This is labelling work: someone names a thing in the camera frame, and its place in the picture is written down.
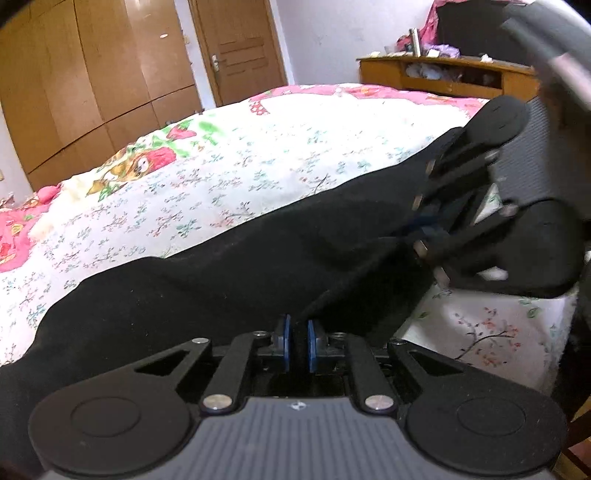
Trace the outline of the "black pants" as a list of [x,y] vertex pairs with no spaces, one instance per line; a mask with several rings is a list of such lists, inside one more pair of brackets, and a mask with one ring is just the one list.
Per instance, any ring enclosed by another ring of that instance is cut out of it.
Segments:
[[350,180],[166,259],[84,280],[1,370],[1,467],[38,476],[28,419],[46,396],[196,337],[226,345],[283,316],[381,345],[432,284],[406,236],[428,164],[452,129],[401,164]]

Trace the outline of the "wooden headboard shelf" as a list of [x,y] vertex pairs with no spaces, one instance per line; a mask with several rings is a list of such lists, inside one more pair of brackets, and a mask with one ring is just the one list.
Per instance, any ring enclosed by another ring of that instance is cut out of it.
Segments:
[[364,84],[449,97],[492,99],[508,95],[527,102],[540,89],[533,68],[478,57],[368,56],[359,60],[359,70]]

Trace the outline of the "metal thermos bottle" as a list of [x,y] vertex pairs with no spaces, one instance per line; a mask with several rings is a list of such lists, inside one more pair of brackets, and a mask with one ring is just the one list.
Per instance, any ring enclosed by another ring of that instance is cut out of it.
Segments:
[[409,30],[409,35],[411,39],[413,55],[415,57],[421,57],[423,52],[419,30],[417,28],[411,28]]

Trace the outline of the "pink cartoon blanket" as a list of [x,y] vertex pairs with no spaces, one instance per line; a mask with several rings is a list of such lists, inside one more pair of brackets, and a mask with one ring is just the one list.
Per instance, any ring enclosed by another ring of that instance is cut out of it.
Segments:
[[195,114],[1,213],[1,279],[168,256],[396,165],[483,106],[367,85],[281,87]]

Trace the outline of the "white floral bed sheet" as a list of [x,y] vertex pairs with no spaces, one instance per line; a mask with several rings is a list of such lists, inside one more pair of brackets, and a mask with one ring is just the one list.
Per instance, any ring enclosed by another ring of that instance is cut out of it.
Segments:
[[[262,94],[139,137],[104,164],[54,183],[47,205],[10,220],[32,243],[8,269],[1,234],[1,368],[21,358],[50,306],[82,280],[216,234],[397,165],[488,100],[387,88]],[[552,300],[433,287],[404,339],[544,393],[554,386],[576,292]]]

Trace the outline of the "brown wooden door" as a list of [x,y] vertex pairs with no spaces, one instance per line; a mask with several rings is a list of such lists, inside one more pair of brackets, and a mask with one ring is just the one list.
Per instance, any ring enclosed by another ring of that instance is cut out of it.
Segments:
[[288,84],[269,0],[190,1],[188,5],[217,107]]

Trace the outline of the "brown wooden wardrobe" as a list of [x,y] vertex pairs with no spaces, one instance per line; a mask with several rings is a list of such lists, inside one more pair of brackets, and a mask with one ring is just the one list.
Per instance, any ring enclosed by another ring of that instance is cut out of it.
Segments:
[[201,111],[171,1],[32,1],[1,28],[1,105],[33,189]]

